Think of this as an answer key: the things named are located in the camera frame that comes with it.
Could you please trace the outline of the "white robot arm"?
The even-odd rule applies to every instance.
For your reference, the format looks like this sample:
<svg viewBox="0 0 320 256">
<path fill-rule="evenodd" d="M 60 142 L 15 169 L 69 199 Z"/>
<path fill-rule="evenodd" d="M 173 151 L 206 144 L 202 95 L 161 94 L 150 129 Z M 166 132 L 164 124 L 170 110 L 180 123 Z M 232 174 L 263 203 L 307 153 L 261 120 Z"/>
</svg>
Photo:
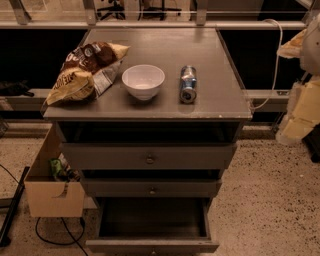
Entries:
<svg viewBox="0 0 320 256">
<path fill-rule="evenodd" d="M 276 140 L 284 145 L 298 143 L 320 124 L 320 15 L 290 41 L 281 45 L 277 54 L 298 58 L 300 68 L 311 76 L 308 82 L 295 82 L 289 93 Z"/>
</svg>

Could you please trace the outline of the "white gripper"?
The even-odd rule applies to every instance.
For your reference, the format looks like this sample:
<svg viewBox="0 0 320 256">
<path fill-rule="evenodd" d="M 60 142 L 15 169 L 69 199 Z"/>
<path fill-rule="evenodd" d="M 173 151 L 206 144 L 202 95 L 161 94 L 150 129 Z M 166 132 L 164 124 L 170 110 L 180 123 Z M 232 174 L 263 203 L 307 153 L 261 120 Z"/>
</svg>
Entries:
<svg viewBox="0 0 320 256">
<path fill-rule="evenodd" d="M 300 31 L 277 50 L 280 57 L 299 58 L 306 30 Z M 320 124 L 320 77 L 312 76 L 305 83 L 295 83 L 291 95 L 294 104 L 290 117 L 285 115 L 276 132 L 276 140 L 283 145 L 299 143 Z"/>
</svg>

